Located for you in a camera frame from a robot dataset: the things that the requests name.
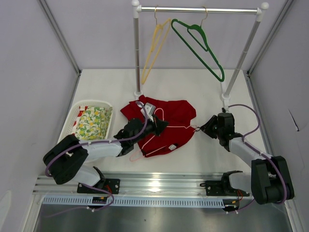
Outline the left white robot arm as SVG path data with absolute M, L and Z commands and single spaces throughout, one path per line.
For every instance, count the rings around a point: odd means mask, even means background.
M 75 135 L 68 135 L 43 157 L 45 175 L 58 185 L 75 181 L 87 185 L 93 193 L 100 193 L 105 187 L 105 177 L 99 168 L 85 163 L 127 155 L 136 143 L 148 135 L 160 136 L 168 125 L 167 121 L 152 116 L 144 121 L 129 120 L 112 139 L 82 142 Z

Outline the green clothes hanger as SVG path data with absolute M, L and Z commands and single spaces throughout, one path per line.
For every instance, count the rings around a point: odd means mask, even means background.
M 171 28 L 176 33 L 176 35 L 183 41 L 187 48 L 194 54 L 194 56 L 203 64 L 203 66 L 219 81 L 223 82 L 225 80 L 225 72 L 216 55 L 213 53 L 211 47 L 208 44 L 207 35 L 202 28 L 202 23 L 208 17 L 208 10 L 206 7 L 203 7 L 205 10 L 206 17 L 203 18 L 199 25 L 192 24 L 188 25 L 176 18 L 171 20 Z M 206 53 L 209 53 L 212 60 L 218 66 L 220 75 L 218 75 L 203 59 L 198 53 L 193 49 L 193 47 L 186 41 L 186 39 L 179 33 L 179 31 L 174 27 L 174 24 L 183 26 L 186 29 L 186 32 L 191 36 L 193 40 L 199 45 L 199 47 Z

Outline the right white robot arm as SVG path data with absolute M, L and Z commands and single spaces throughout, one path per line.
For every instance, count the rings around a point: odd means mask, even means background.
M 231 195 L 237 189 L 253 195 L 258 204 L 283 203 L 295 196 L 287 161 L 273 156 L 247 142 L 235 132 L 235 119 L 231 113 L 213 115 L 200 130 L 228 152 L 238 156 L 251 169 L 250 174 L 230 171 L 222 175 L 221 191 Z

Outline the red skirt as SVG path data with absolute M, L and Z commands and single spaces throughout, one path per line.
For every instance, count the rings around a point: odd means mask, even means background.
M 195 108 L 186 100 L 161 101 L 141 95 L 139 101 L 155 107 L 154 115 L 169 124 L 159 135 L 148 135 L 138 142 L 145 158 L 166 155 L 185 145 L 194 135 L 191 120 L 196 116 Z

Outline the pink clothes hanger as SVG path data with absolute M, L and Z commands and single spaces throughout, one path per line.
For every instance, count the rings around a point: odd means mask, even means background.
M 154 115 L 167 121 L 169 125 L 159 135 L 149 135 L 138 142 L 143 157 L 166 155 L 183 145 L 193 137 L 197 126 L 191 124 L 197 114 L 193 107 L 185 107 L 180 110 L 168 110 L 158 108 Z

